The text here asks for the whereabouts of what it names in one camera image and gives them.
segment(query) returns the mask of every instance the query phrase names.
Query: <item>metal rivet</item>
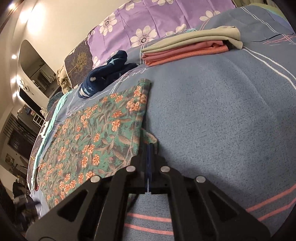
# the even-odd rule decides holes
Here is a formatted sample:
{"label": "metal rivet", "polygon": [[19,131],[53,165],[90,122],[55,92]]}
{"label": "metal rivet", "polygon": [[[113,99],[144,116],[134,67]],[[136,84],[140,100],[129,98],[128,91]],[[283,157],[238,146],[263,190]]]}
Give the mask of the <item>metal rivet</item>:
{"label": "metal rivet", "polygon": [[134,172],[135,170],[136,170],[136,168],[134,166],[127,166],[126,167],[127,172]]}
{"label": "metal rivet", "polygon": [[168,166],[163,166],[163,167],[160,168],[160,170],[161,170],[162,172],[169,172],[169,171],[170,171],[170,167],[168,167]]}
{"label": "metal rivet", "polygon": [[197,176],[195,179],[198,183],[204,183],[206,178],[204,176]]}
{"label": "metal rivet", "polygon": [[97,183],[100,180],[101,180],[101,178],[99,176],[97,176],[97,175],[91,177],[91,182],[92,183]]}

